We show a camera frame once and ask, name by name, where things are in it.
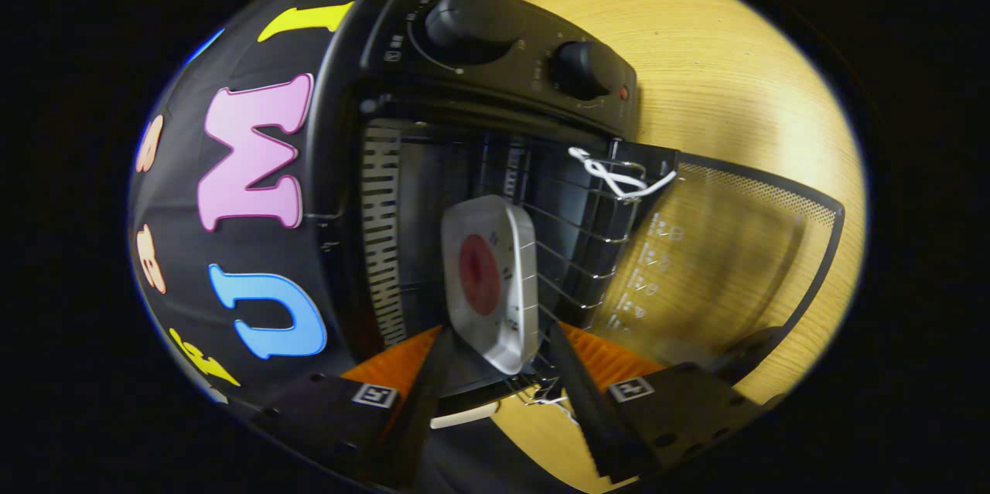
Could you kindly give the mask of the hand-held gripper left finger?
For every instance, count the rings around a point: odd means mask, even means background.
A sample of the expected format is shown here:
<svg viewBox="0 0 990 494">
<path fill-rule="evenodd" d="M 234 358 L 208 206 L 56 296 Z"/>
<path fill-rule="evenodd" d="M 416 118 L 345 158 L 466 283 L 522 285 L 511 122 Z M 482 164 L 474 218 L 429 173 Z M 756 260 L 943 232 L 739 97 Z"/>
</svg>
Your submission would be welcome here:
<svg viewBox="0 0 990 494">
<path fill-rule="evenodd" d="M 314 372 L 255 418 L 276 444 L 322 469 L 385 491 L 413 486 L 455 339 L 435 326 L 343 375 Z"/>
</svg>

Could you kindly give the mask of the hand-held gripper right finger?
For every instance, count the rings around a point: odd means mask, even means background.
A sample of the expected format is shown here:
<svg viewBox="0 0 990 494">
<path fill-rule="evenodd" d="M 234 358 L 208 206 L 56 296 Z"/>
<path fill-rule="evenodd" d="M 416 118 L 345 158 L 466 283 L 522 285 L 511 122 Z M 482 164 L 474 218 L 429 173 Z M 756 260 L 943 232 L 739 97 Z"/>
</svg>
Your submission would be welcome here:
<svg viewBox="0 0 990 494">
<path fill-rule="evenodd" d="M 565 322 L 548 326 L 549 363 L 612 482 L 654 479 L 770 412 L 695 363 L 662 366 Z"/>
</svg>

